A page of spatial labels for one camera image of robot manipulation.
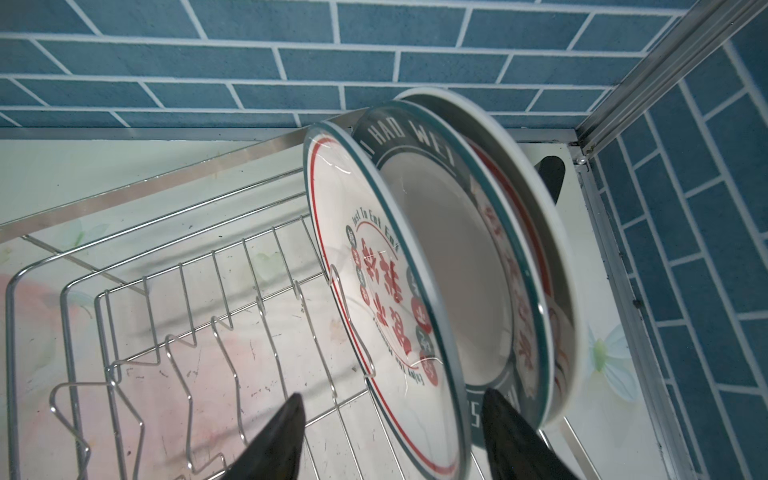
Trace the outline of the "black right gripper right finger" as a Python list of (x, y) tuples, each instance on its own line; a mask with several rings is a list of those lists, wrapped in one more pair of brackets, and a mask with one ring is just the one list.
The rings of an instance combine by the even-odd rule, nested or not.
[(498, 390), (484, 392), (481, 422), (493, 479), (576, 479)]

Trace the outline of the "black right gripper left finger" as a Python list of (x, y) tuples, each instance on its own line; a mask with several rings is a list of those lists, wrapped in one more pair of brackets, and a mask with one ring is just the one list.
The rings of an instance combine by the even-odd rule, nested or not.
[(294, 393), (227, 469), (222, 479), (297, 479), (305, 424), (302, 396)]

